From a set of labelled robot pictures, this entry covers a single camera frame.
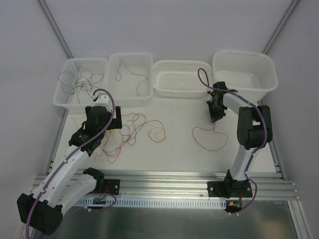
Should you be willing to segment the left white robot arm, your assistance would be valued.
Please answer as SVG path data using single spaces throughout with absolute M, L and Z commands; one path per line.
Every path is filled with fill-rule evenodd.
M 104 106 L 87 106 L 86 121 L 72 135 L 60 162 L 30 194 L 22 193 L 17 199 L 20 220 L 25 223 L 25 237 L 33 228 L 43 235 L 53 234 L 69 209 L 89 193 L 105 194 L 105 175 L 88 168 L 71 186 L 71 180 L 79 167 L 101 145 L 106 131 L 122 128 L 121 107 L 109 111 Z

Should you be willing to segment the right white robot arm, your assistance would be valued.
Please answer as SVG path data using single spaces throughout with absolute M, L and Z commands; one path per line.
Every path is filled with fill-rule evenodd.
M 270 108 L 257 106 L 243 98 L 236 90 L 230 90 L 225 82 L 217 82 L 210 87 L 211 99 L 207 102 L 210 120 L 215 123 L 230 109 L 237 116 L 237 140 L 239 149 L 232 167 L 227 172 L 231 180 L 224 183 L 224 192 L 231 197 L 241 192 L 239 181 L 248 179 L 248 172 L 256 155 L 272 140 Z

